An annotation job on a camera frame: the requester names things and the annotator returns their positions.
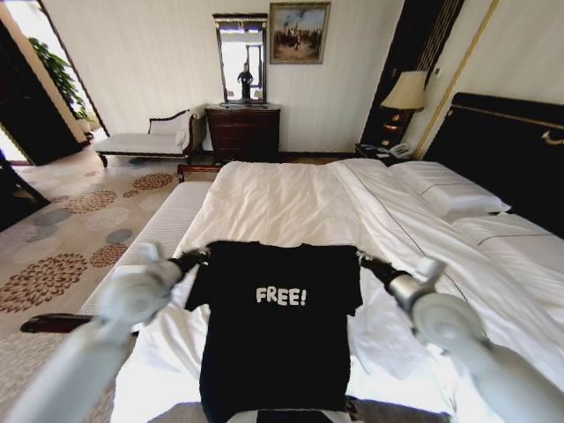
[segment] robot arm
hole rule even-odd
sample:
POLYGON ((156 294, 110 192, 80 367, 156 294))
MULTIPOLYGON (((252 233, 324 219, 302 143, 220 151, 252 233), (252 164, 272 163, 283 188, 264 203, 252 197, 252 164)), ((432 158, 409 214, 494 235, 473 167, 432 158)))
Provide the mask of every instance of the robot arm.
POLYGON ((149 323, 170 300, 175 284, 206 253, 185 253, 161 260, 149 245, 153 263, 143 273, 124 275, 100 298, 100 315, 75 329, 11 409, 8 423, 76 423, 83 421, 110 383, 125 355, 131 328, 149 323))
POLYGON ((478 393, 505 421, 564 421, 564 393, 521 355, 489 341, 467 302, 434 290, 443 263, 426 257, 412 275, 362 253, 360 263, 410 317, 420 341, 439 346, 465 364, 478 393))

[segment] drawer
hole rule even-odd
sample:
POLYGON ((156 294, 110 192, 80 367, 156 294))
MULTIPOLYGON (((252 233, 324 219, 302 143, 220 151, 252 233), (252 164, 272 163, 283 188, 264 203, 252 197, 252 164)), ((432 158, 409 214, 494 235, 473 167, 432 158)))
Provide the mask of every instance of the drawer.
POLYGON ((276 162, 278 160, 278 151, 271 150, 250 151, 236 148, 225 148, 221 149, 221 151, 215 152, 214 155, 217 161, 240 160, 276 162))
POLYGON ((218 148, 237 148, 244 149, 250 144, 248 138, 244 137, 214 137, 211 135, 211 141, 214 144, 213 150, 216 150, 215 145, 218 148))
POLYGON ((211 136, 217 138, 230 137, 242 139, 261 139, 268 141, 277 136, 277 128, 265 128, 262 126, 212 126, 211 136))
POLYGON ((205 111, 210 125, 231 125, 233 124, 232 113, 218 110, 206 109, 205 111))
POLYGON ((233 124, 253 126, 276 126, 278 127, 279 112, 241 112, 233 113, 233 124))

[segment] patterned carpet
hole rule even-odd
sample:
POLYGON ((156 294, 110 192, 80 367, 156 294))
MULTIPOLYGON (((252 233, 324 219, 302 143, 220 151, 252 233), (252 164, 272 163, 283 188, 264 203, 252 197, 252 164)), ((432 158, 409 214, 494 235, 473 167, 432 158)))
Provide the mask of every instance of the patterned carpet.
POLYGON ((0 233, 0 340, 34 315, 77 312, 178 183, 178 160, 108 159, 87 148, 16 167, 51 204, 0 233))

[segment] bed frame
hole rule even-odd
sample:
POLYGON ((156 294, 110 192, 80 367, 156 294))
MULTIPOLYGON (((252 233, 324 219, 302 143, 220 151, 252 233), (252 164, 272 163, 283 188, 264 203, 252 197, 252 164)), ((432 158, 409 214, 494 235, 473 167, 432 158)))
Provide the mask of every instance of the bed frame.
POLYGON ((564 238, 564 106, 458 93, 424 156, 564 238))

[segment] framed painting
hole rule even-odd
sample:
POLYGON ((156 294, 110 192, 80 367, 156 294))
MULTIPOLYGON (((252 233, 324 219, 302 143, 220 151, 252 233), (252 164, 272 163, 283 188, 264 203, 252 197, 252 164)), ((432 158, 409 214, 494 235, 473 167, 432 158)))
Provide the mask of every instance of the framed painting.
POLYGON ((271 64, 320 64, 330 2, 271 3, 271 64))

